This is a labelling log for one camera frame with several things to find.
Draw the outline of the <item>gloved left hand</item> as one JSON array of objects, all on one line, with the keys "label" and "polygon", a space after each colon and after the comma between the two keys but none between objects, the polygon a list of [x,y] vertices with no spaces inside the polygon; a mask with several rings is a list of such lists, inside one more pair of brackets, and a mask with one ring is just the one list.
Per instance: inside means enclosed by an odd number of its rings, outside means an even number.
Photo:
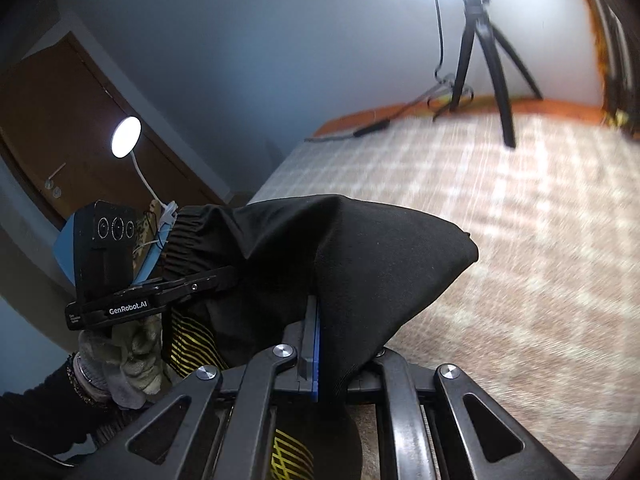
[{"label": "gloved left hand", "polygon": [[168,385],[162,359],[162,318],[151,315],[103,332],[83,330],[73,369],[93,400],[140,410]]}]

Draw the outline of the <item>left forearm black sleeve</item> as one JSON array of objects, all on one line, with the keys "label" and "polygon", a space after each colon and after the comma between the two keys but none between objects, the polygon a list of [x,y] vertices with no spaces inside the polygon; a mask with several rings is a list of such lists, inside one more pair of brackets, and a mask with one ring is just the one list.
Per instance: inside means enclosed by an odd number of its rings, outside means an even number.
[{"label": "left forearm black sleeve", "polygon": [[2,394],[3,479],[65,479],[87,456],[58,456],[90,437],[99,448],[106,445],[150,407],[145,403],[132,410],[117,405],[81,365],[75,352],[40,385]]}]

